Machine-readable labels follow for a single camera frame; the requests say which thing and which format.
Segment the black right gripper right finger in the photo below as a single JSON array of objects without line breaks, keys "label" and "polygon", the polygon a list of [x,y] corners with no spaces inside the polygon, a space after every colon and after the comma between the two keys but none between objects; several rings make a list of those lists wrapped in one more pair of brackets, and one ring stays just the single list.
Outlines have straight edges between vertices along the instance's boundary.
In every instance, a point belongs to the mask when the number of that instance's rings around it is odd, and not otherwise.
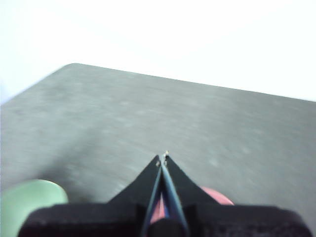
[{"label": "black right gripper right finger", "polygon": [[296,212],[275,206],[225,205],[208,195],[166,155],[163,179],[168,214],[187,237],[310,237]]}]

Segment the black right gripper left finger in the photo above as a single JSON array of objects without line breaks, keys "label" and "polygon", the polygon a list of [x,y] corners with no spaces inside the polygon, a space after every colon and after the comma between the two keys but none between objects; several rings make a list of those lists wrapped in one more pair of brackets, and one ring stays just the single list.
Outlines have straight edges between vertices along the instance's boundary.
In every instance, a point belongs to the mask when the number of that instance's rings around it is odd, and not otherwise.
[{"label": "black right gripper left finger", "polygon": [[142,237],[156,207],[160,160],[155,156],[142,172],[108,202],[67,203],[33,211],[20,237]]}]

